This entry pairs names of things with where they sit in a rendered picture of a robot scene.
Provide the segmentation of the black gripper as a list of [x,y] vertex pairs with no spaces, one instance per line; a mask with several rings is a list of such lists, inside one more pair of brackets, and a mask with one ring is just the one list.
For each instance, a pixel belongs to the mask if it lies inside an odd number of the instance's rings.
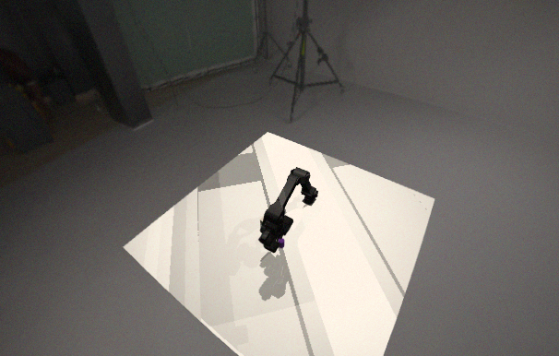
[[290,228],[293,224],[293,219],[284,215],[284,221],[283,221],[282,224],[283,224],[282,230],[277,233],[277,236],[274,239],[274,241],[271,243],[271,245],[266,246],[266,245],[263,244],[264,248],[266,248],[267,250],[269,250],[272,253],[275,253],[277,251],[277,249],[279,248],[280,243],[278,243],[278,241],[279,241],[279,239],[282,239],[282,237],[285,236],[288,233],[288,231],[290,230]]

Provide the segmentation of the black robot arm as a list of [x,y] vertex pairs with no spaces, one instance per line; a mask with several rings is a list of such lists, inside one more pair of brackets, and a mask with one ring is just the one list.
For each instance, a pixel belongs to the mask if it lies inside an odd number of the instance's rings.
[[262,233],[258,239],[259,242],[266,246],[270,246],[276,238],[277,233],[282,230],[282,223],[285,215],[284,208],[286,207],[296,185],[300,184],[302,187],[301,193],[304,195],[303,202],[309,206],[314,204],[316,197],[318,197],[318,191],[315,187],[311,186],[309,181],[310,176],[311,174],[309,171],[298,167],[291,170],[291,173],[287,178],[287,182],[282,188],[276,202],[271,204],[264,214],[262,226],[259,230]]

